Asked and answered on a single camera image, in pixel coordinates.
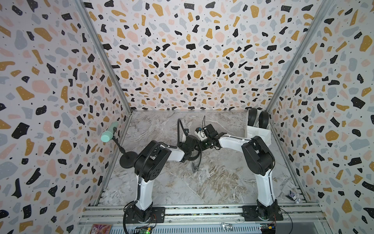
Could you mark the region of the black belt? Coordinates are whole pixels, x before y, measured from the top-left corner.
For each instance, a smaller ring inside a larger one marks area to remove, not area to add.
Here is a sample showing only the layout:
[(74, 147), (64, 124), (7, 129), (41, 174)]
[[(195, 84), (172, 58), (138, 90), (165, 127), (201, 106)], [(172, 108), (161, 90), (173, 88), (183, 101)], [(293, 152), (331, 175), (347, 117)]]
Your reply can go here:
[(247, 112), (247, 126), (254, 126), (256, 123), (258, 110), (256, 108), (248, 109)]
[(199, 146), (196, 146), (188, 158), (188, 161), (191, 162), (191, 168), (193, 173), (196, 173), (199, 170), (201, 160), (202, 150)]
[(259, 128), (267, 129), (268, 124), (269, 124), (269, 113), (267, 111), (262, 111), (259, 114), (258, 124), (259, 124)]

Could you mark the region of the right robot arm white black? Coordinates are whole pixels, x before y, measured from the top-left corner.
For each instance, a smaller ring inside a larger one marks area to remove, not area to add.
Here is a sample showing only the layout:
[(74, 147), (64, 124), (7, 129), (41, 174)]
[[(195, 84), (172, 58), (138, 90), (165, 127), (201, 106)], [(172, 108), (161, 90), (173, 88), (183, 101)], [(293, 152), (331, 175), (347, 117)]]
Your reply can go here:
[(279, 210), (272, 183), (275, 158), (263, 139), (260, 136), (246, 139), (218, 133), (211, 124), (196, 128), (195, 133), (200, 140), (202, 151), (207, 148), (228, 148), (243, 154), (248, 168), (256, 177), (257, 214), (262, 220), (274, 217)]

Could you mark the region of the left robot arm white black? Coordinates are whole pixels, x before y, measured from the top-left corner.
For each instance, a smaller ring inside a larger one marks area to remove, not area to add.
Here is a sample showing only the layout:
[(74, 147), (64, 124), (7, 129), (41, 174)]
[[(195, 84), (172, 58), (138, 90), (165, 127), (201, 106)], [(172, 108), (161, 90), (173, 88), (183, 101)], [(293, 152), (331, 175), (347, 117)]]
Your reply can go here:
[(154, 180), (168, 161), (201, 161), (202, 150), (199, 142), (178, 119), (176, 146), (153, 140), (139, 154), (122, 150), (120, 166), (125, 169), (134, 168), (137, 176), (136, 199), (124, 208), (125, 215), (132, 212), (133, 218), (138, 222), (147, 222), (152, 218)]

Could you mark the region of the white storage roll organizer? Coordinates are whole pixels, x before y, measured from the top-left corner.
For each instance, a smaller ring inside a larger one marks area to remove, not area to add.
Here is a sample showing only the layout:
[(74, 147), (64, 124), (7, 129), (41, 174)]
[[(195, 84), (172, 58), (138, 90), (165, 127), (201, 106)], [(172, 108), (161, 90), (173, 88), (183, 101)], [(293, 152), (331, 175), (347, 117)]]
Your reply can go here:
[(269, 127), (270, 119), (269, 119), (269, 124), (268, 124), (267, 129), (259, 128), (258, 118), (259, 118), (259, 114), (261, 112), (262, 111), (258, 110), (258, 112), (257, 112), (257, 118), (256, 118), (256, 123), (255, 123), (254, 126), (247, 126), (247, 120), (245, 121), (245, 124), (246, 124), (245, 137), (247, 137), (247, 138), (253, 138), (255, 136), (260, 136), (262, 138), (262, 140), (265, 142), (265, 144), (267, 146), (270, 146), (271, 143), (272, 143), (271, 142), (271, 130), (270, 130), (270, 127)]

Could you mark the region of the green microphone on black stand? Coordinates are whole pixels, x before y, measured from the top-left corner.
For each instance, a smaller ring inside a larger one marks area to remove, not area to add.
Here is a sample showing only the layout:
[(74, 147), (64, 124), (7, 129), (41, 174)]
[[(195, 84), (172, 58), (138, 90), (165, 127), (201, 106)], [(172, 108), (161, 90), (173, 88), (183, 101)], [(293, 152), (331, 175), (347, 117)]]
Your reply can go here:
[(126, 151), (118, 142), (118, 140), (115, 138), (115, 132), (118, 128), (118, 122), (113, 122), (110, 127), (102, 133), (101, 135), (101, 141), (104, 143), (107, 143), (111, 140), (115, 142), (115, 144), (118, 146), (120, 153), (122, 154), (119, 160), (119, 164), (122, 168), (129, 169), (134, 167), (135, 160), (138, 157), (138, 154), (133, 151)]

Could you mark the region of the small crumpled wrapper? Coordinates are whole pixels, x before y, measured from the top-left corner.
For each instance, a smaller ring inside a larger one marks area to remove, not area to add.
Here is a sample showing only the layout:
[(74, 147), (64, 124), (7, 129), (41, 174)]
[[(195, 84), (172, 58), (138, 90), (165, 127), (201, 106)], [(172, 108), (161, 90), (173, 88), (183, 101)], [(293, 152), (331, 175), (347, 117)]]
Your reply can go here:
[(300, 203), (300, 197), (298, 195), (298, 193), (294, 192), (294, 191), (290, 191), (288, 197), (293, 200), (296, 204), (299, 204)]

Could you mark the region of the pink printed card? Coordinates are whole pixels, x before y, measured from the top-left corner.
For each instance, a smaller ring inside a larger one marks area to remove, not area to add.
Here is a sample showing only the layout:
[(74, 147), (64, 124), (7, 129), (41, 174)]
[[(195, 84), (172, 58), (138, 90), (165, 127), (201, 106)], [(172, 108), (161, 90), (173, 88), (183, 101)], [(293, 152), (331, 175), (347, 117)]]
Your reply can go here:
[(110, 234), (111, 229), (111, 224), (93, 224), (89, 234)]

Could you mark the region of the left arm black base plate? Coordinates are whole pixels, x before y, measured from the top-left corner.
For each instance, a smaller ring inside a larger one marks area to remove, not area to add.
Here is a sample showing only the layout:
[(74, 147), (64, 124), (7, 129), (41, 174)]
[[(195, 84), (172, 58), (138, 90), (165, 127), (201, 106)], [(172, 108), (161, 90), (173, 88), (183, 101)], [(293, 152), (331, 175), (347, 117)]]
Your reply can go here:
[(164, 223), (165, 211), (165, 207), (153, 206), (143, 211), (134, 205), (128, 209), (124, 220), (126, 224)]

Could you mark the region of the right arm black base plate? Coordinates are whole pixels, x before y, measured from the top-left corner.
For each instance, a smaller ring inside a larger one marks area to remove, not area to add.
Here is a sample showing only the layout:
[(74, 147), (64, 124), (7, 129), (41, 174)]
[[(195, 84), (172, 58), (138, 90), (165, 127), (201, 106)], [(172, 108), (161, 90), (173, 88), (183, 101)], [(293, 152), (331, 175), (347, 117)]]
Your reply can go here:
[(260, 206), (243, 206), (242, 217), (245, 221), (283, 221), (284, 218), (279, 206), (271, 205)]

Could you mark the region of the aluminium mounting rail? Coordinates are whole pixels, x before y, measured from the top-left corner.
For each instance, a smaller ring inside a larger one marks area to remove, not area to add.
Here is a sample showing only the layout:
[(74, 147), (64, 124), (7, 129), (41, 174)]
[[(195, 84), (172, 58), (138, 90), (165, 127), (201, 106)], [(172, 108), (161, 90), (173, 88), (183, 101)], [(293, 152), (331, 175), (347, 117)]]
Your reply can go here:
[[(255, 206), (254, 204), (221, 204), (221, 205), (161, 205), (165, 207), (165, 220), (160, 224), (216, 224), (272, 222), (272, 221), (245, 221), (242, 217), (243, 206)], [(280, 211), (284, 218), (281, 222), (325, 222), (326, 219), (321, 208), (316, 203), (281, 203)], [(122, 225), (124, 221), (124, 208), (120, 206), (93, 206), (87, 207), (83, 212), (79, 227), (90, 226), (96, 223), (108, 223)]]

